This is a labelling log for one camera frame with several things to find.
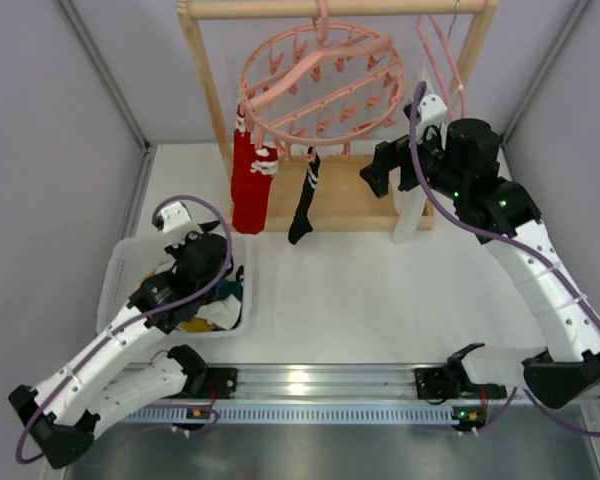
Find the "white container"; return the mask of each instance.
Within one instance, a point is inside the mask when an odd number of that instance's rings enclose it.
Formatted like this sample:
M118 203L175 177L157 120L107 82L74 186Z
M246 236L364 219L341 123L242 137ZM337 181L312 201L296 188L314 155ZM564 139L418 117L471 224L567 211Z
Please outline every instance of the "white container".
M253 288L253 265L251 242L239 233L232 233L234 268L229 279L235 279L238 267L244 266L244 290L242 293L242 319L240 324L226 331L187 333L174 330L170 338L224 338L239 335L249 324ZM142 281L159 265L173 260L164 251L167 243L162 233L125 238L113 249L111 260L104 277L96 332L100 333L118 314L129 296L138 289Z

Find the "gray wall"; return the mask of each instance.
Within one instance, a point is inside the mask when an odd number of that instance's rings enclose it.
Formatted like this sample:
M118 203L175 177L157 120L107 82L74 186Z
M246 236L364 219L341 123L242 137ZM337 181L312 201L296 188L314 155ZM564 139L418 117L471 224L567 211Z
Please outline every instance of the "gray wall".
M139 159L53 2L0 2L0 480L37 474L7 395L94 335Z
M522 118L508 154L600 313L600 0Z
M213 139L191 56L173 0L74 0L120 84L140 126L152 140ZM515 109L573 0L502 0L469 84L470 112L501 131ZM442 19L444 28L451 18ZM394 37L413 58L413 21L406 17L355 18ZM301 20L207 21L202 30L225 120L235 113L237 78L247 56L265 38ZM459 17L456 55L468 18Z

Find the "black and white sock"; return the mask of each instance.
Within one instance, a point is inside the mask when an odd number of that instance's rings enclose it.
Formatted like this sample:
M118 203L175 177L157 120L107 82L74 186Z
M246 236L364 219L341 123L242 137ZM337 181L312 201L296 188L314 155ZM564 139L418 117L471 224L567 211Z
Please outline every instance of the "black and white sock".
M302 184L302 193L300 194L298 208L296 208L296 214L293 217L293 222L291 222L291 227L289 227L289 242L292 245L295 245L307 233L313 231L308 215L311 202L313 202L313 195L318 186L319 170L320 157L316 153L316 158L307 166L307 175Z

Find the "white table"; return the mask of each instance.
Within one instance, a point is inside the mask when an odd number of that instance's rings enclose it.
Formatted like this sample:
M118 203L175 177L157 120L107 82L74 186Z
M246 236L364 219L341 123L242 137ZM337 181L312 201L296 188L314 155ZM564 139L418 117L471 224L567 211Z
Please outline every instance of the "white table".
M151 231L154 206L174 194L227 211L228 185L215 144L160 145L137 233ZM190 211L211 219L197 206ZM544 345L500 265L472 235L436 222L402 245L389 232L312 233L296 246L286 234L253 237L248 328L191 345L209 363L236 364L431 363L474 342Z

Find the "red and white sock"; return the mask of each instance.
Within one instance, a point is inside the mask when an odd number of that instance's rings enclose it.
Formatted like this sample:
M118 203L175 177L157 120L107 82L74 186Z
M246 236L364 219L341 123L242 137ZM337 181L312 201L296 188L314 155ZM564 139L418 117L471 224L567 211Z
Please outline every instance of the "red and white sock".
M264 230L271 181L278 171L278 151L263 146L256 150L246 131L244 115L236 114L233 132L233 200L234 228L240 233L256 234Z

